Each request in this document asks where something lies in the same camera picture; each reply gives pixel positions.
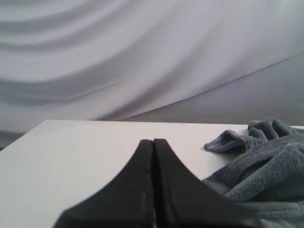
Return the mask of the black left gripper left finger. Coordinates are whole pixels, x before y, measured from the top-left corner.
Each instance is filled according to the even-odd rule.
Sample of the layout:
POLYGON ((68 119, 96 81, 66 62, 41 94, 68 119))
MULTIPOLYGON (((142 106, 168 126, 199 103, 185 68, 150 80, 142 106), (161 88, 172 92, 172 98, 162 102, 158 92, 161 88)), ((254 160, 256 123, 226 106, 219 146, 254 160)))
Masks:
POLYGON ((141 140, 124 168, 97 193, 65 210, 56 228, 152 228, 153 142, 141 140))

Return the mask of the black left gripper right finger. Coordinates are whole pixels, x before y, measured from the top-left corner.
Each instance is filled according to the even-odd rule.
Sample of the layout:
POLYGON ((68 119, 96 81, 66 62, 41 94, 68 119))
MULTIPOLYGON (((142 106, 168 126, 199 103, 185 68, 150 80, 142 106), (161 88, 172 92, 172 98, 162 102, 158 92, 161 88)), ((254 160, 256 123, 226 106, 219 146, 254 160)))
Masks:
POLYGON ((199 180, 165 139, 154 140, 154 199, 159 228, 261 228, 257 216, 199 180))

